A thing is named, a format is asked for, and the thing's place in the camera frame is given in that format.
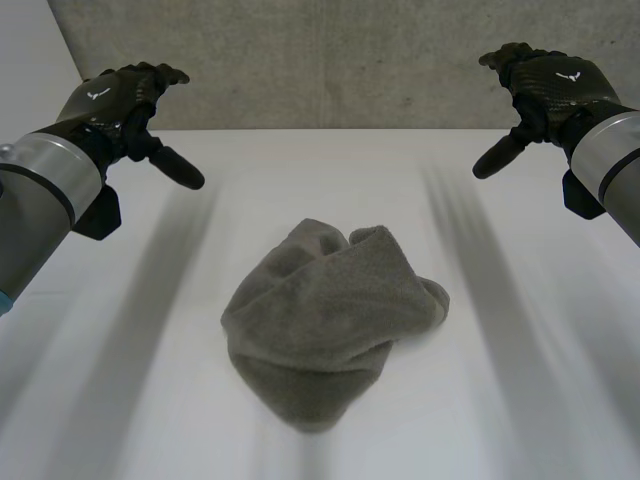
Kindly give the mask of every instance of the black glove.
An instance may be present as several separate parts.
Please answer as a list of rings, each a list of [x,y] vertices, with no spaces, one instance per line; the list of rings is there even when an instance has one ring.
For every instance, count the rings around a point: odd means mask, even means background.
[[[204,185],[198,169],[147,131],[158,99],[178,83],[189,83],[189,77],[166,64],[154,67],[143,62],[118,71],[106,70],[76,88],[58,123],[40,132],[64,138],[84,150],[98,167],[103,183],[107,168],[120,158],[140,161],[148,157],[171,179],[197,190]]]
[[[522,122],[476,163],[473,173],[478,178],[500,171],[531,142],[552,142],[571,158],[592,127],[632,111],[620,105],[600,69],[582,58],[508,43],[480,57],[480,65],[498,73]]]

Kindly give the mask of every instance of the gray wall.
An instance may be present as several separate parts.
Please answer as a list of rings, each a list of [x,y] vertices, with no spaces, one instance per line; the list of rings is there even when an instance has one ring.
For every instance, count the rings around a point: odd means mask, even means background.
[[[145,60],[193,84],[155,128],[502,128],[477,58],[503,43],[592,59],[640,107],[637,0],[49,0],[84,76]]]

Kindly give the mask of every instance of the robotic arm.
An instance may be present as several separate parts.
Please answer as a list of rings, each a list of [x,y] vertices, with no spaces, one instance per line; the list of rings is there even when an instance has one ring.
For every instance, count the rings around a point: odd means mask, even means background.
[[[624,107],[592,62],[510,43],[480,58],[498,73],[522,122],[474,166],[487,178],[531,142],[564,149],[565,206],[586,219],[608,212],[640,246],[640,112]]]
[[[146,63],[107,70],[71,95],[54,125],[0,146],[0,316],[70,231],[102,240],[120,226],[107,170],[124,156],[187,188],[202,174],[147,131],[158,98],[189,77]]]
[[[565,205],[586,219],[607,211],[640,245],[640,112],[624,107],[592,62],[507,44],[480,58],[513,97],[522,122],[476,163],[487,178],[531,143],[569,160]],[[147,131],[158,98],[189,77],[167,65],[107,70],[78,87],[58,123],[0,146],[0,316],[70,231],[102,240],[120,226],[107,169],[149,162],[197,190],[202,174]]]

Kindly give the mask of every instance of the white logo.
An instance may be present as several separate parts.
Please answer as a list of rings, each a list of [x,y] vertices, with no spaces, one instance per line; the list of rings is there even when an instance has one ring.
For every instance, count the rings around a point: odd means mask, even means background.
[[[105,93],[107,93],[109,90],[111,90],[110,88],[107,88],[105,91],[100,92],[100,93],[91,93],[91,92],[87,92],[87,97],[89,97],[91,100],[95,100],[96,98],[98,98],[100,95],[104,95]]]
[[[567,80],[571,80],[572,82],[575,82],[580,78],[580,72],[576,73],[575,75],[562,75],[561,73],[556,73],[556,75],[562,78],[566,78]]]

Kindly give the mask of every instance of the gray towel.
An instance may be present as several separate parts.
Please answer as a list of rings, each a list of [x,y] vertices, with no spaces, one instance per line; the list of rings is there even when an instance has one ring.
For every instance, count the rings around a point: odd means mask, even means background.
[[[385,227],[347,242],[307,219],[242,282],[222,325],[231,362],[262,401],[321,431],[378,379],[395,340],[436,328],[448,309]]]

